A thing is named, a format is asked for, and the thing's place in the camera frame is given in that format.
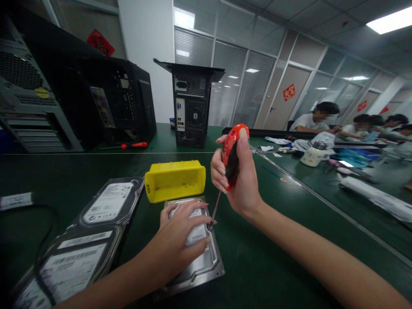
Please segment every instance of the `red screwdriver handle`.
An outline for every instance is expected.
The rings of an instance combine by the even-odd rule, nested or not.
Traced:
[[[122,144],[121,147],[123,149],[136,148],[136,147],[147,147],[147,143],[146,142],[141,142],[141,143],[136,143],[136,144],[128,143],[128,144]]]

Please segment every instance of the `hand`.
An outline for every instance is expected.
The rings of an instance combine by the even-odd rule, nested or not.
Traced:
[[[217,139],[216,143],[222,145],[226,137],[227,135],[223,135]],[[239,174],[237,179],[231,183],[232,188],[229,192],[223,188],[227,187],[227,178],[225,177],[226,169],[222,162],[221,148],[215,151],[210,164],[212,183],[227,195],[234,211],[247,218],[258,209],[263,201],[259,194],[258,177],[245,129],[240,130],[240,139],[237,142],[236,150],[239,157]]]
[[[205,237],[194,245],[186,248],[185,243],[189,233],[194,227],[210,223],[209,216],[196,216],[189,218],[190,214],[198,208],[206,208],[207,204],[187,202],[182,204],[169,219],[170,212],[177,207],[171,204],[160,214],[159,231],[147,246],[136,256],[138,263],[146,263],[152,268],[148,285],[160,288],[181,273],[197,257],[199,257],[210,243],[211,239]]]

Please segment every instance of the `ventilation holes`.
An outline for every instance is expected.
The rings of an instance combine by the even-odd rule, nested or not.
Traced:
[[[193,97],[205,96],[206,78],[204,76],[180,74],[176,75],[175,78],[177,79],[177,82],[186,82],[188,85],[186,91],[175,90],[176,93]]]
[[[29,105],[43,105],[43,106],[56,106],[56,102],[52,98],[42,99],[39,97],[16,95],[22,104]]]
[[[0,75],[24,89],[36,89],[43,85],[40,74],[29,62],[3,51],[0,52]]]
[[[186,112],[188,117],[186,118],[186,126],[201,127],[205,118],[205,108],[198,105],[187,105]]]

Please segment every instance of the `white t-shirt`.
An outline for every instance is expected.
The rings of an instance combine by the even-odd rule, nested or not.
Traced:
[[[302,126],[307,129],[314,129],[314,130],[328,130],[329,127],[324,122],[314,122],[313,121],[313,114],[304,114],[300,116],[295,122],[292,124],[290,131],[296,131],[297,126]]]
[[[347,124],[342,127],[342,131],[348,132],[357,136],[367,136],[369,133],[366,131],[356,131],[355,124]]]

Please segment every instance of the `computer tower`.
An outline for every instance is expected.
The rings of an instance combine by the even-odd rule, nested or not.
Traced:
[[[149,143],[156,133],[150,75],[128,60],[79,60],[103,124],[106,143]]]
[[[100,51],[19,6],[1,16],[0,125],[28,152],[84,151],[103,141],[77,66]]]
[[[212,82],[222,78],[224,69],[153,61],[172,73],[176,144],[204,148]]]

